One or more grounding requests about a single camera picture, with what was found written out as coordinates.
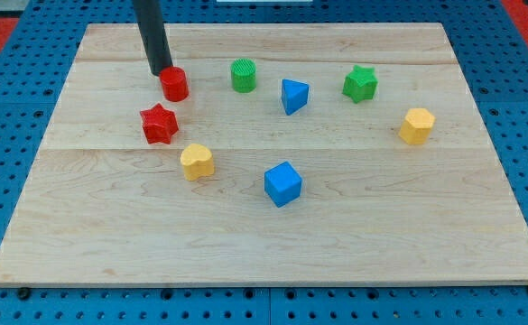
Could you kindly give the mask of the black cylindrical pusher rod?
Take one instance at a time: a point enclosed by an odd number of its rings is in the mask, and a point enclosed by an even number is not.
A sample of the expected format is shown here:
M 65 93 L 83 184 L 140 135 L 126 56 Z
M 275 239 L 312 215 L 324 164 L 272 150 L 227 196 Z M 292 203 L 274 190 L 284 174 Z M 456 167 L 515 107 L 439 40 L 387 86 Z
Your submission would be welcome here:
M 154 76 L 172 66 L 171 51 L 159 0 L 132 1 L 150 72 Z

